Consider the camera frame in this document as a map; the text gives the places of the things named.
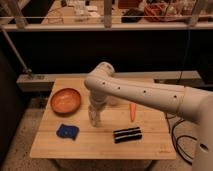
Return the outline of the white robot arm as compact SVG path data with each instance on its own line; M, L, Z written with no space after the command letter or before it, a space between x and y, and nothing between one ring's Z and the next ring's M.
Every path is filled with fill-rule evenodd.
M108 62L99 63L85 78L90 91L89 118L100 122L108 96L129 100L179 117L198 125L198 139L192 171L213 170L213 92L182 85L134 82L113 77Z

